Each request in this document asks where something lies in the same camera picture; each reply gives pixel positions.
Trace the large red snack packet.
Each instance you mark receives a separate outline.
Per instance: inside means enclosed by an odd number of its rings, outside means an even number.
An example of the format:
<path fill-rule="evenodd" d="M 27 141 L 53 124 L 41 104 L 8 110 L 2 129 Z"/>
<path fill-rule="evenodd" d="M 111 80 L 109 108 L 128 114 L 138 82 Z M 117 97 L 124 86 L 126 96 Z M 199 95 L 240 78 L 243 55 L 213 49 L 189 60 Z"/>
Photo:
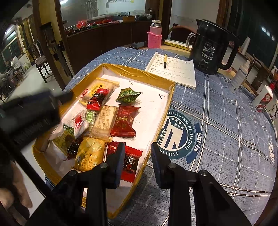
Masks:
<path fill-rule="evenodd" d="M 110 136 L 118 136 L 123 138 L 135 137 L 136 131 L 132 125 L 134 118 L 140 107 L 119 105 L 114 126 L 110 132 Z"/>

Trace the black electric kettle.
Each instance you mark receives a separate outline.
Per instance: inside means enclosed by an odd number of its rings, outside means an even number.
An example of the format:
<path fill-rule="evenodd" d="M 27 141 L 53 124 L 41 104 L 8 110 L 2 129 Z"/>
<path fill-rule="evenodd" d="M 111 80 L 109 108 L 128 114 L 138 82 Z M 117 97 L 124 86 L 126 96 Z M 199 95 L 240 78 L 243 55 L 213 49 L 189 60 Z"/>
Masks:
<path fill-rule="evenodd" d="M 190 51 L 189 60 L 193 60 L 194 67 L 206 74 L 216 74 L 218 69 L 228 70 L 236 57 L 239 48 L 239 38 L 208 20 L 197 19 L 197 32 L 191 33 L 186 44 L 189 44 L 191 37 L 194 37 L 193 46 Z M 226 64 L 222 63 L 230 42 L 234 48 Z"/>

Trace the patterned paper cup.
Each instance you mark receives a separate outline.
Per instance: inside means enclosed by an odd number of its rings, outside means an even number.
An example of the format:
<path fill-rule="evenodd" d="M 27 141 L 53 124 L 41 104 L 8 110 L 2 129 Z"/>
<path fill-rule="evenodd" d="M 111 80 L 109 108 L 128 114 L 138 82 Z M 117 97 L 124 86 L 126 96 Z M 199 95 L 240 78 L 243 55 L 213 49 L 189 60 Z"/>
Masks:
<path fill-rule="evenodd" d="M 278 100 L 272 98 L 272 100 L 266 105 L 266 111 L 268 112 L 270 119 L 274 121 L 278 115 Z"/>

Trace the white notebook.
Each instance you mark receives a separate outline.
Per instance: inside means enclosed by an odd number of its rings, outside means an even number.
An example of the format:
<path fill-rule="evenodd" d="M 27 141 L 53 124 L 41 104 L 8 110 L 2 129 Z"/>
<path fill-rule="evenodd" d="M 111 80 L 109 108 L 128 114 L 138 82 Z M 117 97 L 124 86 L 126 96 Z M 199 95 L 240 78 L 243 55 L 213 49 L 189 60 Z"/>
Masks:
<path fill-rule="evenodd" d="M 196 80 L 193 60 L 184 61 L 167 56 L 166 69 L 163 68 L 163 60 L 164 55 L 156 52 L 145 71 L 195 90 Z"/>

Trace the beige biscuit packet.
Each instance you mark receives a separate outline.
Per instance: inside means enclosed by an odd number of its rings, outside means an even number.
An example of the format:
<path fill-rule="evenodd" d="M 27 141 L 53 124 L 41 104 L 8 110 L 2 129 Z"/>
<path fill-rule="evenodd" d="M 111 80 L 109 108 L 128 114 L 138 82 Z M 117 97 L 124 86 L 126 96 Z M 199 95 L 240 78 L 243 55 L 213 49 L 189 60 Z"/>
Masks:
<path fill-rule="evenodd" d="M 110 133 L 114 126 L 118 110 L 119 107 L 117 106 L 102 107 L 101 111 L 97 114 L 94 125 L 86 129 L 84 136 L 102 139 L 107 142 L 111 141 Z"/>

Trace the blue plaid tablecloth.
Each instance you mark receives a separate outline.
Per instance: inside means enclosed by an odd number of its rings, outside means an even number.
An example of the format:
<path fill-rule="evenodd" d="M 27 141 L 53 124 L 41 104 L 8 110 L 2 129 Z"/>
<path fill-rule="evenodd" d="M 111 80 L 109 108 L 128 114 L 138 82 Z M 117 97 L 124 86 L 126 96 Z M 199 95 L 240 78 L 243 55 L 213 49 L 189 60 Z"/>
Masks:
<path fill-rule="evenodd" d="M 185 57 L 162 49 L 118 47 L 84 66 L 64 91 L 102 63 L 119 64 L 145 70 L 155 52 Z M 199 123 L 202 146 L 195 160 L 173 160 L 187 170 L 207 170 L 232 197 L 251 225 L 254 225 L 273 190 L 277 172 L 277 141 L 269 117 L 252 106 L 253 95 L 244 87 L 232 93 L 230 79 L 221 74 L 195 71 L 195 90 L 176 85 L 170 109 Z M 170 190 L 160 190 L 149 159 L 142 178 L 128 204 L 109 225 L 167 225 Z"/>

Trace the dark wooden cabinet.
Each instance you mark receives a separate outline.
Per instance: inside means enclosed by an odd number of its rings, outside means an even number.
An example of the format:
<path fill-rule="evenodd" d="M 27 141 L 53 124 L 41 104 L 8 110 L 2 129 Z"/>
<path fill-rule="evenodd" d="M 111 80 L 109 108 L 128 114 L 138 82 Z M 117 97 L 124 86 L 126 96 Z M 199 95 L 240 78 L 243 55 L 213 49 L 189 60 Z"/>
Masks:
<path fill-rule="evenodd" d="M 146 42 L 163 1 L 55 1 L 56 17 L 73 73 L 116 47 Z"/>

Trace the pink sleeved thermos bottle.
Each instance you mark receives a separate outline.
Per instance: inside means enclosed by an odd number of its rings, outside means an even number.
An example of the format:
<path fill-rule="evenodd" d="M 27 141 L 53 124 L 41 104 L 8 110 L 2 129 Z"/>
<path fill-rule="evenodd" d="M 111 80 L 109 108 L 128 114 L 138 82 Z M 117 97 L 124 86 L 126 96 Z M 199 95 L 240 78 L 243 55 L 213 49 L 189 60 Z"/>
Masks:
<path fill-rule="evenodd" d="M 162 25 L 160 20 L 152 20 L 148 31 L 148 48 L 158 49 L 162 42 Z"/>

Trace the wooden chair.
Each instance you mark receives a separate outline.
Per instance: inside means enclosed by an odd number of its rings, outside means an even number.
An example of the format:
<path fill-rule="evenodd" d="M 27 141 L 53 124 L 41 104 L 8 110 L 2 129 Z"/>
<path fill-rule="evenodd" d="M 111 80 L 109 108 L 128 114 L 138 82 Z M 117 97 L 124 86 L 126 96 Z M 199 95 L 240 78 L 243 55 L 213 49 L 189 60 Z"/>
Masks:
<path fill-rule="evenodd" d="M 29 45 L 26 48 L 27 52 L 31 56 L 31 59 L 36 65 L 36 68 L 38 69 L 42 79 L 45 83 L 47 83 L 47 79 L 53 76 L 53 72 L 50 69 L 50 66 L 48 65 L 48 62 L 46 60 L 46 57 L 44 55 L 38 56 L 37 48 L 34 44 Z"/>

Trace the yellow taped foam tray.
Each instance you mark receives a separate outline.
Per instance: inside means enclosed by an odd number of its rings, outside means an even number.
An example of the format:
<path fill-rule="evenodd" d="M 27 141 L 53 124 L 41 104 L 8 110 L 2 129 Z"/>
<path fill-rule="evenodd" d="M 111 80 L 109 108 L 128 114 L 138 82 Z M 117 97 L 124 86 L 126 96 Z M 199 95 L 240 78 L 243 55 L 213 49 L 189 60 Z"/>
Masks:
<path fill-rule="evenodd" d="M 125 144 L 119 187 L 107 190 L 114 219 L 128 202 L 159 135 L 174 82 L 135 68 L 101 64 L 73 85 L 73 100 L 60 109 L 61 122 L 37 138 L 32 152 L 47 179 L 57 184 L 72 169 L 85 172 Z"/>

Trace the red black candy packet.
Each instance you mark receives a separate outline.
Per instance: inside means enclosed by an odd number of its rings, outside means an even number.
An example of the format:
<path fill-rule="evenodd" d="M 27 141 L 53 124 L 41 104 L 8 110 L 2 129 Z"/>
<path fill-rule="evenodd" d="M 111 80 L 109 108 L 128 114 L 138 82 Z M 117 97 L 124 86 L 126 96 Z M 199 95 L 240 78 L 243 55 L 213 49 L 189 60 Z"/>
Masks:
<path fill-rule="evenodd" d="M 109 94 L 110 89 L 98 88 L 95 94 L 91 97 L 87 104 L 87 109 L 92 111 L 100 111 L 102 107 L 102 102 Z"/>

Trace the white red snack packet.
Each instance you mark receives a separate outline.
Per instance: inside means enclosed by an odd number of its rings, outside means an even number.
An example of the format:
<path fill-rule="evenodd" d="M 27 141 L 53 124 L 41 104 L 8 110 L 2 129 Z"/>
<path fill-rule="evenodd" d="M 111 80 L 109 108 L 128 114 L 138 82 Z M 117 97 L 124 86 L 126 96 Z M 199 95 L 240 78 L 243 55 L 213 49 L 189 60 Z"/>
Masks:
<path fill-rule="evenodd" d="M 77 139 L 88 126 L 89 123 L 86 120 L 85 109 L 77 111 L 75 114 L 67 114 L 54 129 L 49 140 L 62 136 L 65 131 L 69 132 L 70 135 Z"/>

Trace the dark red round-logo packet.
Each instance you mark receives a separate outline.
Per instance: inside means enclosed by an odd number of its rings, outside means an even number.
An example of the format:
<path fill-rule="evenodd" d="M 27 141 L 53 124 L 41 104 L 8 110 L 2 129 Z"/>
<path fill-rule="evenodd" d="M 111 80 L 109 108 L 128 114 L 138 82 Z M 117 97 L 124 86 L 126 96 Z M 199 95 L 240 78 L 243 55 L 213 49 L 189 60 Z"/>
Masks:
<path fill-rule="evenodd" d="M 114 153 L 119 142 L 112 141 L 107 146 L 107 156 Z M 133 183 L 138 167 L 138 161 L 142 156 L 142 151 L 125 145 L 124 167 L 121 174 L 121 180 Z"/>

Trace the green gold pea snack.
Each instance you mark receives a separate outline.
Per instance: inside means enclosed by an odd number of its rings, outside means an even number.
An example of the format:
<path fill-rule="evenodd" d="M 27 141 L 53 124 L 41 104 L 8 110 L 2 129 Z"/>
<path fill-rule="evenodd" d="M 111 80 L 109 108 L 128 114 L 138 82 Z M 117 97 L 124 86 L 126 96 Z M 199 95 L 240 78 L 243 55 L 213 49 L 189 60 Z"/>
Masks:
<path fill-rule="evenodd" d="M 54 138 L 54 145 L 66 156 L 75 155 L 77 153 L 77 144 L 74 136 L 74 129 L 63 125 L 63 133 L 61 136 Z"/>

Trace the black yellow pen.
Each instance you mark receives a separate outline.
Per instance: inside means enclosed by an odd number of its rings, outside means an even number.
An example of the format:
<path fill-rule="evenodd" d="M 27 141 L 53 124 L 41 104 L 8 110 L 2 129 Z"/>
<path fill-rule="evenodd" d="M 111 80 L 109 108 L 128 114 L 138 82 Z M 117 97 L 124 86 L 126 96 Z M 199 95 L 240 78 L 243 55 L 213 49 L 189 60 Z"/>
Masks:
<path fill-rule="evenodd" d="M 163 68 L 166 69 L 166 66 L 167 66 L 167 54 L 164 55 Z"/>

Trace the yellow pastry packet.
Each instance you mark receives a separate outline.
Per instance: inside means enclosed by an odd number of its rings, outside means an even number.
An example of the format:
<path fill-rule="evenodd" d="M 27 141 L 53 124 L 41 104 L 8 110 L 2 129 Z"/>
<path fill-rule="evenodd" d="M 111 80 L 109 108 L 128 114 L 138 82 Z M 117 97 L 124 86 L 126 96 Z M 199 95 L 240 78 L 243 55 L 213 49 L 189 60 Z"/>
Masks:
<path fill-rule="evenodd" d="M 85 137 L 79 145 L 73 168 L 85 172 L 103 162 L 105 141 Z"/>

